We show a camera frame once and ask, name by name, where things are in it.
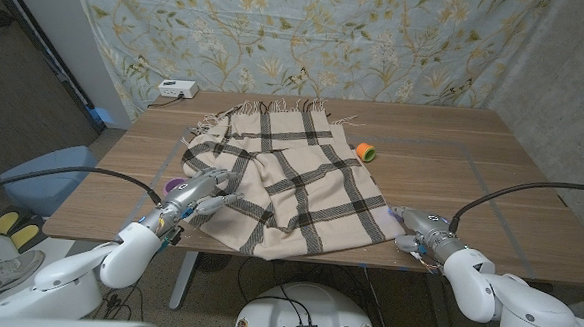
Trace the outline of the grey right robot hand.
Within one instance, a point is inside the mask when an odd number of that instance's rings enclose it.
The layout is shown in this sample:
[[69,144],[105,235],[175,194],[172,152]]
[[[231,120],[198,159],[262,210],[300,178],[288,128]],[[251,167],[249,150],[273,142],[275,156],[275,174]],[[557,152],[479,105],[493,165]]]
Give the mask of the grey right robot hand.
[[393,216],[408,230],[409,235],[395,237],[396,246],[405,253],[429,255],[444,265],[454,253],[466,246],[449,230],[450,224],[438,214],[424,210],[396,206],[390,208]]

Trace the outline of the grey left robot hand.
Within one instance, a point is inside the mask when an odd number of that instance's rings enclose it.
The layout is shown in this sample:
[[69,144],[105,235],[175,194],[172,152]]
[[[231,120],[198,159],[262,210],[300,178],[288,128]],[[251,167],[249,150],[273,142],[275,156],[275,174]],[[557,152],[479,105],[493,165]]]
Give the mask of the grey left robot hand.
[[239,176],[240,173],[215,167],[203,169],[169,191],[162,203],[138,220],[138,223],[162,238],[186,218],[213,214],[227,204],[241,200],[244,197],[242,193],[213,193],[216,185]]

